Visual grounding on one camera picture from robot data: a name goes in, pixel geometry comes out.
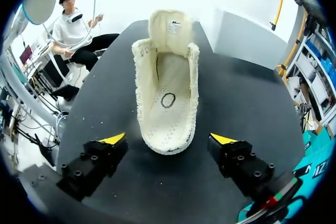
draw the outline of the black tabletop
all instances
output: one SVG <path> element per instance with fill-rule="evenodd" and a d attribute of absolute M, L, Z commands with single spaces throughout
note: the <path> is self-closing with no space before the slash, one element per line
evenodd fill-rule
<path fill-rule="evenodd" d="M 92 69 L 71 109 L 58 163 L 77 157 L 91 139 L 124 131 L 129 151 L 84 204 L 137 223 L 234 223 L 249 200 L 222 177 L 207 152 L 210 132 L 248 141 L 260 158 L 276 165 L 277 174 L 303 158 L 298 118 L 279 76 L 214 54 L 199 23 L 194 30 L 201 52 L 199 106 L 195 137 L 180 154 L 157 154 L 141 139 L 131 45 L 149 37 L 147 20 L 123 31 Z"/>

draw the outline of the shoe insole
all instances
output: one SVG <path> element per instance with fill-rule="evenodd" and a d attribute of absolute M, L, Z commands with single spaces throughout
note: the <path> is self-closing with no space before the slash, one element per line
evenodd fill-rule
<path fill-rule="evenodd" d="M 188 60 L 174 54 L 159 54 L 157 59 L 158 91 L 145 129 L 151 145 L 159 150 L 178 149 L 190 112 L 190 73 Z"/>

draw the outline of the hand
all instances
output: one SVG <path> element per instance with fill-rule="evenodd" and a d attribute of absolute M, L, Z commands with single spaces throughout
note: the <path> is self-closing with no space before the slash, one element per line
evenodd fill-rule
<path fill-rule="evenodd" d="M 65 55 L 66 58 L 70 58 L 74 53 L 69 50 L 69 48 L 64 48 L 63 49 L 63 54 Z"/>
<path fill-rule="evenodd" d="M 96 17 L 96 21 L 100 22 L 103 20 L 103 16 L 104 14 L 99 14 L 97 17 Z"/>

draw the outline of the shoe tongue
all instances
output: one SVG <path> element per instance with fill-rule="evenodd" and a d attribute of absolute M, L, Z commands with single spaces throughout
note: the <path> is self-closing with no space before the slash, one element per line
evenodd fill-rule
<path fill-rule="evenodd" d="M 160 10 L 150 18 L 149 34 L 159 52 L 185 56 L 193 40 L 193 21 L 183 12 Z"/>

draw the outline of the white knitted fabric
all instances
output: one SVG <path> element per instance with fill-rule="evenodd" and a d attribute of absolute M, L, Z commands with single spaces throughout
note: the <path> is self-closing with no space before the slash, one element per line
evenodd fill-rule
<path fill-rule="evenodd" d="M 148 147 L 172 155 L 194 137 L 200 53 L 192 43 L 193 21 L 182 12 L 155 12 L 149 35 L 132 45 L 138 121 Z"/>

